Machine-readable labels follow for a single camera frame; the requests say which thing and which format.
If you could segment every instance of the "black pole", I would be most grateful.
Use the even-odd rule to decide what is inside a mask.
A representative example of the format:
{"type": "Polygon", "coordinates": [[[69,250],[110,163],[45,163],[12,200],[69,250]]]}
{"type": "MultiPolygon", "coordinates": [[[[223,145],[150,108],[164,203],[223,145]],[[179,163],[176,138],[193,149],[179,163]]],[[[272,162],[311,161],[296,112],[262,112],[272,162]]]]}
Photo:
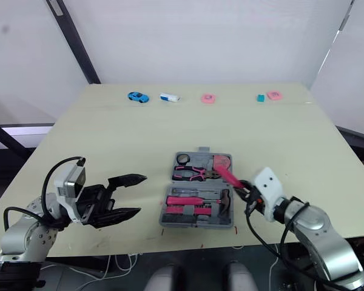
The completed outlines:
{"type": "Polygon", "coordinates": [[[89,84],[101,84],[63,0],[46,0],[89,84]]]}
{"type": "Polygon", "coordinates": [[[25,160],[28,160],[28,158],[31,156],[31,151],[25,148],[22,144],[20,144],[15,138],[10,136],[1,127],[0,127],[0,142],[25,160]]]}

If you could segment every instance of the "table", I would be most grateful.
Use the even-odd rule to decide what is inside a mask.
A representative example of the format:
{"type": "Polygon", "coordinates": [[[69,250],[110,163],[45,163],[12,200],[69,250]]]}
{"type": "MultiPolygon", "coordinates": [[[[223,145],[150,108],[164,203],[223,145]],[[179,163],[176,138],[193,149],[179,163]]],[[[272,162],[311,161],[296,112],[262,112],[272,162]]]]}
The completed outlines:
{"type": "MultiPolygon", "coordinates": [[[[148,176],[141,184],[118,189],[116,207],[141,207],[132,219],[94,229],[71,224],[58,235],[49,256],[160,252],[258,244],[248,230],[244,203],[235,197],[231,229],[171,229],[159,225],[161,202],[171,183],[175,152],[209,146],[230,153],[234,174],[251,179],[264,166],[273,169],[288,197],[298,196],[324,209],[344,237],[364,235],[364,166],[328,117],[300,84],[90,85],[60,117],[0,199],[0,237],[5,207],[26,207],[40,195],[46,173],[59,160],[85,156],[86,185],[107,184],[126,173],[148,176]],[[257,102],[270,90],[281,101],[257,102]],[[127,93],[150,96],[146,104],[127,93]],[[181,96],[159,100],[160,92],[181,96]],[[203,93],[217,95],[203,104],[203,93]]],[[[19,215],[11,213],[10,222],[19,215]]],[[[256,231],[278,243],[283,226],[259,213],[256,231]]],[[[293,235],[288,241],[295,241],[293,235]]]]}

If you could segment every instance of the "robotic arm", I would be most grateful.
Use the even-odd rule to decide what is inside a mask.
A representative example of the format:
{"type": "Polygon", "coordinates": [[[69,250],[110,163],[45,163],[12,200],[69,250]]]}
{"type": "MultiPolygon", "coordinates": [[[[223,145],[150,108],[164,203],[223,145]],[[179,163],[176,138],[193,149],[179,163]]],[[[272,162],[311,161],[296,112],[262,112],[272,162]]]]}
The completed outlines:
{"type": "Polygon", "coordinates": [[[98,229],[121,223],[140,211],[140,208],[113,209],[115,200],[111,196],[117,187],[133,186],[147,177],[129,174],[108,179],[107,188],[103,185],[83,187],[86,179],[83,164],[84,159],[77,164],[66,164],[55,179],[56,193],[36,198],[26,211],[17,207],[4,211],[6,230],[1,239],[0,290],[42,287],[45,282],[38,281],[41,264],[58,232],[71,222],[90,224],[98,229]],[[43,201],[49,216],[44,212],[43,201]],[[8,227],[9,210],[25,212],[11,227],[8,227]]]}
{"type": "MultiPolygon", "coordinates": [[[[330,281],[338,288],[364,290],[364,270],[359,260],[349,243],[334,230],[329,216],[322,209],[305,206],[298,199],[288,200],[280,181],[268,167],[254,178],[254,185],[247,181],[235,181],[235,178],[228,180],[235,186],[240,198],[247,202],[246,215],[249,216],[256,209],[267,221],[278,221],[289,227],[307,248],[322,280],[330,281]]],[[[336,290],[332,286],[324,287],[336,290]]]]}

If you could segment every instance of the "black ring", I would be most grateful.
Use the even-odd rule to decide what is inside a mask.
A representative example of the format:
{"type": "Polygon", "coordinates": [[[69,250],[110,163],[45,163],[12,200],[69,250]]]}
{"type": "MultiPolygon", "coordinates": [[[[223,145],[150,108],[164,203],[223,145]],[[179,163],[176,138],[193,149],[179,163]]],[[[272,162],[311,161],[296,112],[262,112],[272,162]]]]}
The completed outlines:
{"type": "Polygon", "coordinates": [[[177,163],[181,166],[185,166],[188,162],[190,162],[190,156],[185,154],[185,153],[180,153],[178,156],[177,156],[177,163]],[[180,161],[180,159],[183,159],[187,157],[187,161],[186,162],[182,162],[180,161]]]}

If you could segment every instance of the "blue toy car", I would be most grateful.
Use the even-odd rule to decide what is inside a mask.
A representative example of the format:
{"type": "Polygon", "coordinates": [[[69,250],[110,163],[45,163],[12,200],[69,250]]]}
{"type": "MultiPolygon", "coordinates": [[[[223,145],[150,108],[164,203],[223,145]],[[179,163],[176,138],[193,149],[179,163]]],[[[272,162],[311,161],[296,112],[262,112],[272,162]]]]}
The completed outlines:
{"type": "Polygon", "coordinates": [[[139,92],[128,93],[128,98],[130,100],[139,101],[140,103],[148,102],[148,100],[150,99],[147,95],[139,93],[139,92]]]}

